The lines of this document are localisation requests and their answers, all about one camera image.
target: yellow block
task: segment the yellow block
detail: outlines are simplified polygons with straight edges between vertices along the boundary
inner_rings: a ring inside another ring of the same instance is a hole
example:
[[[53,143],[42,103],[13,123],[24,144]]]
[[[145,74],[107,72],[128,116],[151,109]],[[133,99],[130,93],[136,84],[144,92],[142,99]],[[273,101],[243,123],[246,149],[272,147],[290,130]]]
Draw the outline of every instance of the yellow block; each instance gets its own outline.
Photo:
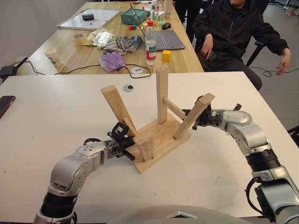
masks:
[[[162,60],[167,62],[170,61],[170,54],[170,50],[164,50],[162,54]]]

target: black computer mouse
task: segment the black computer mouse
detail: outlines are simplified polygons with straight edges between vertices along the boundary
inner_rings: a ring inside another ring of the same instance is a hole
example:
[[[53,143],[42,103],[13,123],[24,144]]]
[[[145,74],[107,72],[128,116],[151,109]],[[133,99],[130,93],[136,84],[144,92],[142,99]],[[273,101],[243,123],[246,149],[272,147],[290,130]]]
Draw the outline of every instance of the black computer mouse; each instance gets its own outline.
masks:
[[[171,24],[168,22],[162,26],[162,29],[169,29],[169,28],[171,28]]]

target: plastic bag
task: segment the plastic bag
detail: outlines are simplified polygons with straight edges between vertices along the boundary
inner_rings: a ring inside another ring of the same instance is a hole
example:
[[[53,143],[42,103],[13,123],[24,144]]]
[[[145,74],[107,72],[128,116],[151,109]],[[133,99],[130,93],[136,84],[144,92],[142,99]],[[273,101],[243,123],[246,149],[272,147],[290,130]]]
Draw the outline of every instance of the plastic bag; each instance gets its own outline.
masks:
[[[98,49],[102,49],[113,37],[113,30],[108,31],[105,28],[100,28],[91,32],[89,37],[91,37],[93,45],[97,46]]]
[[[111,72],[125,66],[125,59],[119,53],[113,52],[109,55],[99,57],[101,67],[107,72]]]

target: whiteboard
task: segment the whiteboard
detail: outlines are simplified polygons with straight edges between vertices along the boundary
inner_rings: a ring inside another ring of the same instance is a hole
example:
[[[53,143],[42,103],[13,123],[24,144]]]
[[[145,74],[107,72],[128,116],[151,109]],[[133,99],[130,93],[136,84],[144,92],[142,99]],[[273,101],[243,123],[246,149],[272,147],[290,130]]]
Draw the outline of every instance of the whiteboard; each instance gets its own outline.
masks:
[[[120,10],[88,8],[78,15],[58,24],[57,27],[65,29],[96,30],[105,26],[120,12]],[[84,21],[82,15],[85,14],[93,14],[94,20]]]

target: person's leg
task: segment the person's leg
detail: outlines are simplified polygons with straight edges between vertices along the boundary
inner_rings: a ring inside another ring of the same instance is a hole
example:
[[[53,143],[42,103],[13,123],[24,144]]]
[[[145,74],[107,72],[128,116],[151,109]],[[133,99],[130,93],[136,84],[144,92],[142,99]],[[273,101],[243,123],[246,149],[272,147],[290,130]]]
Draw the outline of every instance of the person's leg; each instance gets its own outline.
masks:
[[[192,24],[195,20],[195,17],[199,14],[201,1],[200,0],[188,0],[188,1],[185,1],[185,4],[187,4],[186,33],[188,35],[190,42],[192,43],[192,41],[194,39],[194,34],[195,34],[192,30]]]
[[[181,20],[182,23],[184,23],[186,11],[187,11],[187,4],[185,3],[185,0],[176,0],[174,8],[177,11],[179,19]]]
[[[231,56],[221,57],[222,61],[219,64],[218,71],[243,71],[247,78],[251,81],[257,90],[260,90],[263,83],[261,78],[248,68],[242,61]]]

